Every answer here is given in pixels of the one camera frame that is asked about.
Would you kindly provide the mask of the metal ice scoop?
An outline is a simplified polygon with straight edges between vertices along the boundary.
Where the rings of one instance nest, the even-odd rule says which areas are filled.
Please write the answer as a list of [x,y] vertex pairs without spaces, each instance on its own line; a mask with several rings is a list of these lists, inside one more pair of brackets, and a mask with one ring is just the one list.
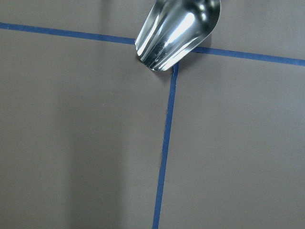
[[219,0],[157,0],[137,38],[139,60],[152,71],[166,71],[200,45],[215,29]]

